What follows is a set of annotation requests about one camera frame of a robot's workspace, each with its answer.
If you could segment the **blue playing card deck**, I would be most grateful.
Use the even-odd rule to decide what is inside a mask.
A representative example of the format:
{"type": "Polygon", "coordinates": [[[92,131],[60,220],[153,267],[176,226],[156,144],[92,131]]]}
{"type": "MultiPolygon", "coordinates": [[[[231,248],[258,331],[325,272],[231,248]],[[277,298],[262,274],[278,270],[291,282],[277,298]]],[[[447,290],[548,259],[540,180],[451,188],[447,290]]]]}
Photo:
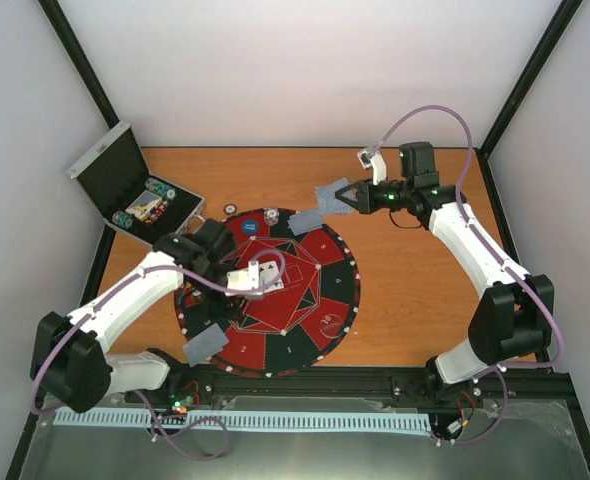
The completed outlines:
{"type": "Polygon", "coordinates": [[[326,217],[327,215],[347,215],[347,214],[335,214],[333,212],[334,200],[335,196],[334,193],[341,187],[349,185],[349,182],[346,178],[341,178],[329,185],[325,186],[318,186],[315,188],[315,196],[317,199],[317,209],[320,211],[321,215],[326,217]]]}

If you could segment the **dealt card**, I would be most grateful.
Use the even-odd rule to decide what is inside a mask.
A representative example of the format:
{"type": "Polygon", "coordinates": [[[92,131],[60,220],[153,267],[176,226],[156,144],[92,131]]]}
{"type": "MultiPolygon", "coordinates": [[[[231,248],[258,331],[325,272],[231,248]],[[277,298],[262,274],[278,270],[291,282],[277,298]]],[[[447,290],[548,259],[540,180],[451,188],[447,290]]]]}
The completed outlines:
{"type": "Polygon", "coordinates": [[[212,324],[204,331],[190,339],[184,346],[183,352],[190,367],[208,362],[209,359],[221,352],[229,343],[229,339],[218,324],[212,324]]]}
{"type": "Polygon", "coordinates": [[[320,229],[323,216],[317,208],[296,212],[288,219],[288,226],[294,235],[302,235],[320,229]]]}

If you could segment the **blue orange ten chip stack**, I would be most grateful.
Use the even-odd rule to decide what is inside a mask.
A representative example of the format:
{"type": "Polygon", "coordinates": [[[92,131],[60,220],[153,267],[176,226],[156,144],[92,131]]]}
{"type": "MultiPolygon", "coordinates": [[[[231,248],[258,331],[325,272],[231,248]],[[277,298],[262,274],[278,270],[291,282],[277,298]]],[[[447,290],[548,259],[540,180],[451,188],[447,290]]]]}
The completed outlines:
{"type": "Polygon", "coordinates": [[[264,210],[264,222],[268,226],[275,226],[279,222],[280,211],[277,208],[266,208],[264,210]]]}

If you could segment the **blue small blind button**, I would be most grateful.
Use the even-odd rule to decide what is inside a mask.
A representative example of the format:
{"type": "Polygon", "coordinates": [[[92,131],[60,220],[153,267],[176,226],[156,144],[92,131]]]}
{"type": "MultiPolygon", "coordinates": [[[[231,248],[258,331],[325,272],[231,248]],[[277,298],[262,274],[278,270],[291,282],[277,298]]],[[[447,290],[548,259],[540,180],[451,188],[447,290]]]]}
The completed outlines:
{"type": "Polygon", "coordinates": [[[246,235],[254,235],[259,230],[259,224],[256,220],[247,219],[241,224],[241,231],[246,235]]]}

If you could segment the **single hundred chip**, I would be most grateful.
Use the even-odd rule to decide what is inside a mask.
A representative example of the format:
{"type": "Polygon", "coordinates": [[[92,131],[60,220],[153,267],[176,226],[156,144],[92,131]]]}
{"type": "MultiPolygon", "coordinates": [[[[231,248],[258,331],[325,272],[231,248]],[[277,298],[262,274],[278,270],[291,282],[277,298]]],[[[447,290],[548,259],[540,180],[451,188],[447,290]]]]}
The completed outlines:
{"type": "Polygon", "coordinates": [[[237,206],[235,204],[232,204],[232,203],[226,204],[225,207],[224,207],[224,212],[227,215],[233,215],[233,214],[235,214],[237,212],[237,206]]]}

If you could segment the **clear dealer button disc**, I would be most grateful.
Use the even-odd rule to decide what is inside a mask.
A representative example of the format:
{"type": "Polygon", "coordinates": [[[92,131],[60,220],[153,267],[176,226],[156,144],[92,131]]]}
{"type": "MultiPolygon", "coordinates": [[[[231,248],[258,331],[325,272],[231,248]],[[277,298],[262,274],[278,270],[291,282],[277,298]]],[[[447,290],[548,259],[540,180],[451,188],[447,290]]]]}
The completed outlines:
{"type": "Polygon", "coordinates": [[[344,332],[344,320],[337,314],[324,314],[319,322],[319,331],[327,339],[341,337],[344,332]]]}

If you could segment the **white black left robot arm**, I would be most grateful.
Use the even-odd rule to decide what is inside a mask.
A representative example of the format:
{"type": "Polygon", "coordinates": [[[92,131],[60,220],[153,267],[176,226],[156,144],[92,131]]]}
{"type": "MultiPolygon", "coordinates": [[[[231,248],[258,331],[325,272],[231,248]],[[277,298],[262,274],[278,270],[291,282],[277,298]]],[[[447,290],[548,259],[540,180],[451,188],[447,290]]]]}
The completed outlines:
{"type": "Polygon", "coordinates": [[[153,350],[113,355],[111,347],[143,313],[186,280],[224,297],[257,292],[257,261],[230,273],[221,269],[220,260],[235,247],[232,232],[212,219],[192,234],[166,234],[102,295],[65,316],[50,312],[43,317],[30,367],[32,413],[47,411],[37,404],[39,392],[77,413],[90,410],[108,395],[135,390],[149,390],[165,403],[176,400],[183,378],[172,370],[172,357],[153,350]]]}

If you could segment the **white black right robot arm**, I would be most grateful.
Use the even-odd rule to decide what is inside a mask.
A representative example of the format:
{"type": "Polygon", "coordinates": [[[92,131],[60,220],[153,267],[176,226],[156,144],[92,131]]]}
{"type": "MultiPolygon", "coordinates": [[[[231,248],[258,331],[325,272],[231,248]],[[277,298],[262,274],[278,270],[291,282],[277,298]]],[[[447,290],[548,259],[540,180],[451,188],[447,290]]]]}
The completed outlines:
{"type": "Polygon", "coordinates": [[[376,148],[362,149],[357,158],[371,178],[340,188],[336,199],[361,214],[407,211],[447,247],[479,296],[466,339],[427,362],[427,400],[443,403],[456,388],[490,370],[530,367],[526,356],[547,349],[558,330],[552,316],[554,287],[548,277],[530,274],[499,246],[459,184],[441,182],[430,143],[400,145],[399,180],[388,178],[376,148]]]}

